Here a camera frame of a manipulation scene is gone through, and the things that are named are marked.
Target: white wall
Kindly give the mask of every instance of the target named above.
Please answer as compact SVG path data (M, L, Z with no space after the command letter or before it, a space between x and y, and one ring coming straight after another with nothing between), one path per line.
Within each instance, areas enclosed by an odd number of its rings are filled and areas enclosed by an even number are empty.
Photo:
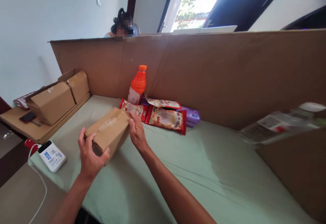
M133 21L141 33L156 33L166 0L136 0Z
M103 37L128 0L0 0L0 96L13 99L60 75L50 40Z
M324 5L326 0L274 0L249 31L278 31Z

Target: orange drink bottle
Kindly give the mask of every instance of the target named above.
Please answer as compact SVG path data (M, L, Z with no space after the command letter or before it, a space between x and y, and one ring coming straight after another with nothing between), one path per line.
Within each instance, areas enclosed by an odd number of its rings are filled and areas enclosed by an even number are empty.
M131 82L129 89L128 102L138 105L146 87L146 65L140 65L136 76Z

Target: charging cable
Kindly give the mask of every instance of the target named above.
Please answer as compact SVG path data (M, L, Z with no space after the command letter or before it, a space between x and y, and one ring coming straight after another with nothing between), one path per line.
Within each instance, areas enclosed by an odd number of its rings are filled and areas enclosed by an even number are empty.
M33 216L33 218L31 219L31 221L29 222L29 224L31 224L32 222L33 222L33 220L34 220L34 218L36 217L36 215L37 215L37 213L39 212L39 210L40 210L40 208L42 207L42 205L43 205L43 203L44 203L44 200L45 200L45 197L47 196L47 192L48 192L48 189L47 189L47 186L46 186L46 184L45 184L45 181L43 180L43 177L41 176L41 174L37 171L37 170L35 170L35 168L33 167L33 165L32 165L32 162L30 162L30 156L31 156L31 152L32 152L32 149L33 149L33 147L34 146L37 146L38 148L40 148L41 147L41 145L40 144L34 144L32 147L31 147L31 150L30 150L30 153L29 153L29 155L28 155L28 165L40 176L40 178L41 178L41 180L42 180L42 182L43 182L43 184L44 184L44 187L45 187L45 194L44 194L44 198L43 198L43 200L42 200L42 203L41 203L41 205L40 205L40 207L38 208L38 210L37 210L37 212L35 213L35 215Z

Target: purple package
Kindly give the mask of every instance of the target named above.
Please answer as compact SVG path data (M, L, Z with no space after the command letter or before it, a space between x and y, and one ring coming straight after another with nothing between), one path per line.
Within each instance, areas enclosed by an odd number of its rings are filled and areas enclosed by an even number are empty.
M187 107L183 107L179 111L186 110L187 111L187 126L194 127L200 122L199 112L197 110L189 109Z
M142 98L142 100L140 102L140 105L148 105L148 106L150 106L150 104L147 102L145 97Z

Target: green bed sheet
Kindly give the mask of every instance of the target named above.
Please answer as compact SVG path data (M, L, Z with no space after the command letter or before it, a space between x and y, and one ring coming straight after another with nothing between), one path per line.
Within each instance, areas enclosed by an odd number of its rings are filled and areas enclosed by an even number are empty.
M67 162L51 173L38 154L31 161L68 191L80 172L77 143L83 126L120 100L92 96L52 137ZM317 223L301 209L252 145L234 130L200 122L186 136L144 125L148 144L218 224ZM175 223L150 171L128 138L96 177L83 207L101 223Z

